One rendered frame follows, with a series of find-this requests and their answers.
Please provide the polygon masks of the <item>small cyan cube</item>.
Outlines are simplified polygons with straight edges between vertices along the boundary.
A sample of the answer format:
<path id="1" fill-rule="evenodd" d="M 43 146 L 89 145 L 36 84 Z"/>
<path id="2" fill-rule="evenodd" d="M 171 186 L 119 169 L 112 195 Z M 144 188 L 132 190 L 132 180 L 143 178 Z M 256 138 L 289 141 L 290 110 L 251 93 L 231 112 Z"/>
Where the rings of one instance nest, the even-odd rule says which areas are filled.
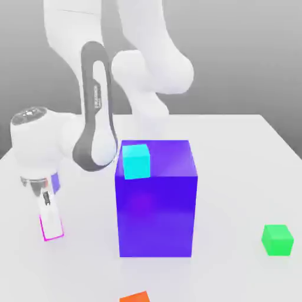
<path id="1" fill-rule="evenodd" d="M 124 178 L 150 177 L 150 152 L 146 144 L 122 146 Z"/>

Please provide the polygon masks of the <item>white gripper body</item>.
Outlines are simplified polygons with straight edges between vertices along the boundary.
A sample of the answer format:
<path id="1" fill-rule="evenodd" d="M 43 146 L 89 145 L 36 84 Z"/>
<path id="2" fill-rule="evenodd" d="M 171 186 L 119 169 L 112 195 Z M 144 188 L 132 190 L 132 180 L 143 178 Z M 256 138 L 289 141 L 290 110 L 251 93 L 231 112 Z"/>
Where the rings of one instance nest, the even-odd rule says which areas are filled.
<path id="1" fill-rule="evenodd" d="M 40 224 L 44 239 L 56 239 L 63 236 L 63 225 L 57 204 L 52 201 L 46 205 L 39 201 Z"/>

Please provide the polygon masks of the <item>small orange cube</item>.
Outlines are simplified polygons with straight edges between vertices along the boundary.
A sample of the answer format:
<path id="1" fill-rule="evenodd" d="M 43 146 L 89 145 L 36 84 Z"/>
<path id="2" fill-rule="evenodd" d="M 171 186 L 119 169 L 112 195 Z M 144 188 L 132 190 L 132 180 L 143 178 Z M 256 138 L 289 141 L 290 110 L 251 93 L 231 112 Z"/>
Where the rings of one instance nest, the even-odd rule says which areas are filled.
<path id="1" fill-rule="evenodd" d="M 150 302 L 147 291 L 135 293 L 119 299 L 119 302 Z"/>

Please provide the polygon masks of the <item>small green cube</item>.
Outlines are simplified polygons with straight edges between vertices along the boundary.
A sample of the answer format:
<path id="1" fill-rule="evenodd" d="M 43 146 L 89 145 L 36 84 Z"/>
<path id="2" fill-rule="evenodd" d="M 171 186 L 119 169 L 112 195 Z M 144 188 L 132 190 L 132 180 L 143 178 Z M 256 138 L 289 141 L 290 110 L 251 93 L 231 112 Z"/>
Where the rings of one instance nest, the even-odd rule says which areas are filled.
<path id="1" fill-rule="evenodd" d="M 269 256 L 290 256 L 294 238 L 286 225 L 264 225 L 261 242 Z"/>

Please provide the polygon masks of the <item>large purple box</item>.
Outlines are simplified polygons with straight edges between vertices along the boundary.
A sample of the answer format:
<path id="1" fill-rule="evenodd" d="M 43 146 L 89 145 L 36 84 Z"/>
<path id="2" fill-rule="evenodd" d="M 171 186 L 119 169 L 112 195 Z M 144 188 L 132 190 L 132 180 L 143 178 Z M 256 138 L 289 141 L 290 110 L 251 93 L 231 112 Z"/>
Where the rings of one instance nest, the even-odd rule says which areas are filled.
<path id="1" fill-rule="evenodd" d="M 145 144 L 150 177 L 127 180 L 119 155 L 115 180 L 121 257 L 192 255 L 198 173 L 187 140 L 122 140 Z"/>

